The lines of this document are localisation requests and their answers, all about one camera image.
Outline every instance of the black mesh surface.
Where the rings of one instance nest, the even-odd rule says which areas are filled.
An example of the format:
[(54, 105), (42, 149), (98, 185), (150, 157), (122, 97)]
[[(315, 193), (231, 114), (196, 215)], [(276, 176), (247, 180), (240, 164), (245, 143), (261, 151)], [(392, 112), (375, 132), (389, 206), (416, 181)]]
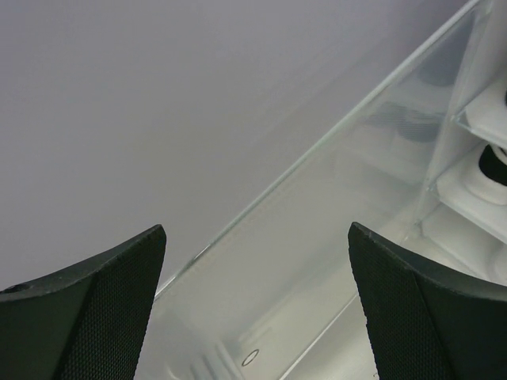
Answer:
[(361, 226), (349, 245), (380, 379), (455, 379), (411, 271)]
[(133, 379), (164, 254), (149, 238), (94, 276), (55, 379)]

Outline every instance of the glass shelf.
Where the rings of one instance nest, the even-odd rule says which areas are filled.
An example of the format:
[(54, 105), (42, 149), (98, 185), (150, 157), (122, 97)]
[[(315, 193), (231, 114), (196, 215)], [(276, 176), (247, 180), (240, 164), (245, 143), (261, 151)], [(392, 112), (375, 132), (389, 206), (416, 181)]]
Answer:
[(497, 77), (455, 118), (470, 133), (507, 149), (507, 71)]

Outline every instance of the black textured panel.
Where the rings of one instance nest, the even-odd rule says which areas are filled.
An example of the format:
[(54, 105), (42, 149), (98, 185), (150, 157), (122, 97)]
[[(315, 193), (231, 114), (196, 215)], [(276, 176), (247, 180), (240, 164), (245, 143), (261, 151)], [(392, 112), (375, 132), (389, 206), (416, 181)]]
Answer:
[(505, 298), (507, 289), (492, 291), (489, 285), (496, 284), (474, 280), (475, 288), (486, 297), (450, 290), (424, 278), (418, 283), (456, 377), (506, 380), (507, 302), (495, 299), (495, 295), (501, 291)]
[(6, 301), (23, 291), (0, 294), (1, 380), (53, 379), (89, 287), (82, 279), (36, 297)]
[(454, 380), (412, 272), (367, 229), (349, 231), (349, 255), (382, 380)]
[(57, 379), (134, 377), (164, 253), (159, 239), (150, 239), (95, 275)]

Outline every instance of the refrigerator shelf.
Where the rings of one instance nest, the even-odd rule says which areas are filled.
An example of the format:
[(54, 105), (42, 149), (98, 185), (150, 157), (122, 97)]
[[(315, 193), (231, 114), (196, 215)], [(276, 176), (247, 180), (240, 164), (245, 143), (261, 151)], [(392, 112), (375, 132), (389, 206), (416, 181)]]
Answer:
[(463, 176), (471, 165), (476, 165), (483, 148), (484, 144), (480, 144), (445, 171), (436, 180), (433, 191), (443, 204), (507, 244), (507, 207), (478, 198), (463, 183)]
[(497, 77), (457, 116), (456, 123), (470, 133), (507, 148), (507, 72)]
[(504, 245), (462, 215), (441, 203), (422, 220), (421, 235), (442, 251), (428, 258), (470, 276), (497, 282), (490, 275), (491, 267)]

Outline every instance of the circular hole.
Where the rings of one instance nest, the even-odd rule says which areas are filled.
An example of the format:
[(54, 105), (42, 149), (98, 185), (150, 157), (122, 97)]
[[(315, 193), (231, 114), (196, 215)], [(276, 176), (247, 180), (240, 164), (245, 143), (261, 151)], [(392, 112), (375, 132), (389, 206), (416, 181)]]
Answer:
[(3, 291), (0, 291), (0, 293), (16, 293), (18, 291), (26, 291), (30, 288), (30, 285), (27, 283), (19, 283), (18, 285), (13, 285), (12, 287), (8, 287), (7, 289), (4, 289)]
[(248, 366), (250, 363), (254, 361), (254, 359), (259, 355), (259, 350), (253, 350), (250, 354), (248, 354), (247, 357), (245, 357), (245, 360), (243, 360), (243, 363), (241, 363), (242, 367)]

